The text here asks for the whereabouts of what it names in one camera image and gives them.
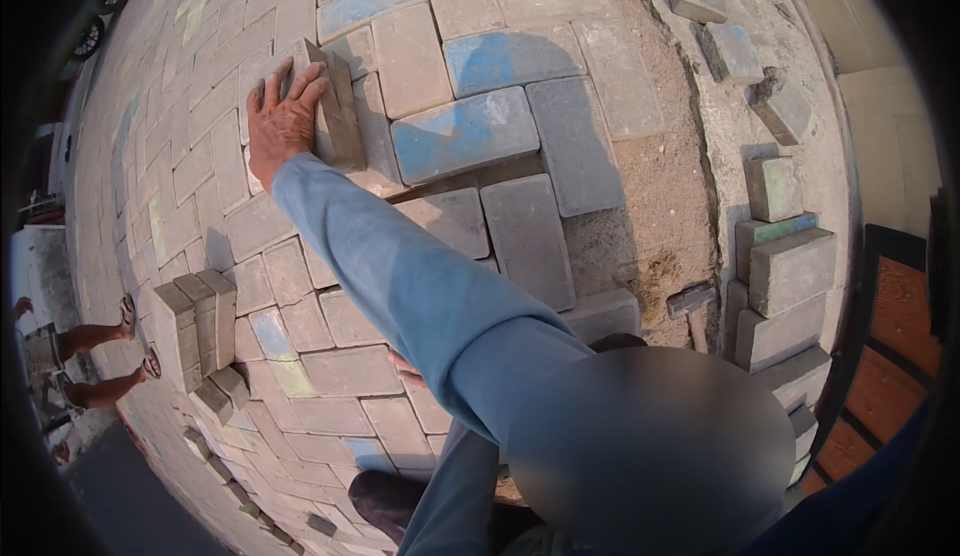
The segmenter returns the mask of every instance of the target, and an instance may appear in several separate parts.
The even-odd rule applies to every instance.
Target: hammer head
[[[676,319],[692,310],[702,309],[713,302],[715,297],[714,286],[704,281],[666,298],[666,311],[671,319]]]

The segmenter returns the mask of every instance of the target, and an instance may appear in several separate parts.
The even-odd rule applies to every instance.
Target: hammer
[[[714,286],[704,281],[666,298],[667,314],[671,319],[686,315],[690,323],[690,335],[693,336],[693,348],[702,354],[708,353],[704,307],[713,302],[715,297]]]

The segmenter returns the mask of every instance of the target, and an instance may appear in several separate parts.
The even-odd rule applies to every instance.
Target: brown wooden panel
[[[806,498],[827,487],[827,483],[816,470],[810,468],[799,482],[799,487],[803,490],[803,497]]]
[[[886,444],[926,397],[927,390],[916,379],[870,347],[864,347],[846,397],[846,409]]]
[[[823,471],[836,481],[845,478],[873,455],[874,449],[870,444],[843,418],[837,418],[817,462]]]
[[[890,258],[880,258],[880,279],[870,335],[937,377],[940,344],[930,335],[927,274]]]

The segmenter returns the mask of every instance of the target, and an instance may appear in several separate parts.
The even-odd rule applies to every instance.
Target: human hand
[[[249,171],[267,193],[273,192],[274,175],[284,163],[301,152],[313,152],[314,108],[330,86],[321,76],[326,65],[314,62],[294,79],[281,100],[281,82],[293,65],[294,58],[283,58],[266,85],[260,80],[246,96]]]
[[[30,300],[30,298],[19,298],[16,301],[16,305],[13,307],[13,320],[19,321],[20,317],[28,311],[34,311],[34,303]]]
[[[396,365],[396,368],[401,369],[396,376],[402,382],[409,383],[414,387],[426,387],[426,381],[424,381],[424,376],[420,374],[420,371],[415,369],[412,364],[407,362],[406,358],[392,347],[387,349],[387,358],[390,358],[390,362]]]

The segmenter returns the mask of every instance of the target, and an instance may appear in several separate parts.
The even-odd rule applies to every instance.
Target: sandal
[[[152,346],[147,351],[147,355],[144,356],[140,366],[143,367],[143,372],[146,373],[150,379],[158,380],[161,378],[161,361],[157,358],[157,353]]]
[[[130,339],[137,337],[137,305],[130,294],[120,300],[120,325],[129,334]]]

